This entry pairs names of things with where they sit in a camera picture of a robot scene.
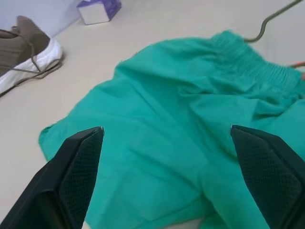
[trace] white shoe sole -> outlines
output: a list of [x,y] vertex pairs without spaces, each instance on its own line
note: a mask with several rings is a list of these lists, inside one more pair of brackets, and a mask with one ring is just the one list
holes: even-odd
[[[41,53],[34,57],[35,62],[39,66],[40,70],[44,70],[53,60],[60,59],[62,57],[62,48],[59,43],[50,39],[48,46]],[[15,69],[27,70],[37,72],[37,68],[29,58],[25,62],[18,64]],[[3,76],[0,77],[0,94],[15,85],[19,80],[32,77],[36,73],[20,72],[15,70],[9,70]]]

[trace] elastic waistband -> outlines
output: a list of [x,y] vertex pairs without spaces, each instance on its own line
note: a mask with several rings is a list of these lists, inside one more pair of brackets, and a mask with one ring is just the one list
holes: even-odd
[[219,52],[221,63],[235,69],[240,75],[253,77],[258,83],[269,84],[291,92],[301,82],[301,72],[265,61],[243,38],[225,31],[211,38]]

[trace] mesh texture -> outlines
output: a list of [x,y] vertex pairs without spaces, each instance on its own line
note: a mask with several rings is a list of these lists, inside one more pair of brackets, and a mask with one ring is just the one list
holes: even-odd
[[74,229],[81,229],[94,190],[102,130],[85,139],[60,186],[60,199]]
[[302,186],[262,139],[232,128],[245,183],[271,229],[281,228],[298,200]]

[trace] teal fabric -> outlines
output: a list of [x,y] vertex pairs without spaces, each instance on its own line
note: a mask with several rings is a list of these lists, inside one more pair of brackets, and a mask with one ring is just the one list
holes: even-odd
[[47,160],[74,133],[104,126],[92,229],[269,228],[229,135],[243,125],[282,137],[305,158],[301,74],[266,62],[226,31],[146,47],[121,62],[39,138]]

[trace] shoelace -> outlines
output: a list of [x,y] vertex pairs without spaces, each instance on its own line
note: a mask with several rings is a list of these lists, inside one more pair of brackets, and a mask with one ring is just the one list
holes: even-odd
[[55,70],[59,69],[62,66],[62,60],[63,58],[60,59],[54,59],[53,61],[51,61],[43,70],[40,69],[40,67],[38,66],[38,64],[36,63],[35,59],[34,59],[34,55],[35,55],[35,49],[34,49],[34,45],[28,41],[28,39],[26,39],[24,36],[22,36],[19,33],[14,32],[16,30],[16,27],[12,27],[12,31],[7,31],[7,30],[2,30],[0,29],[1,32],[6,32],[9,33],[11,35],[14,36],[19,36],[21,38],[23,38],[23,40],[26,42],[26,44],[30,47],[31,49],[31,55],[30,55],[30,59],[33,63],[33,65],[37,68],[37,71],[28,71],[28,70],[24,70],[24,69],[17,69],[11,66],[6,66],[0,63],[0,68],[2,69],[8,69],[10,70],[14,70],[14,71],[19,71],[19,72],[27,72],[27,73],[34,73],[34,76],[31,77],[27,77],[24,79],[21,79],[19,81],[17,81],[11,88],[7,89],[6,91],[0,93],[0,97],[2,97],[3,95],[5,95],[7,92],[9,92],[10,90],[12,90],[15,87],[18,87],[19,85],[21,85],[23,82],[28,81],[28,80],[41,80],[44,77],[46,77],[48,74],[54,72]]

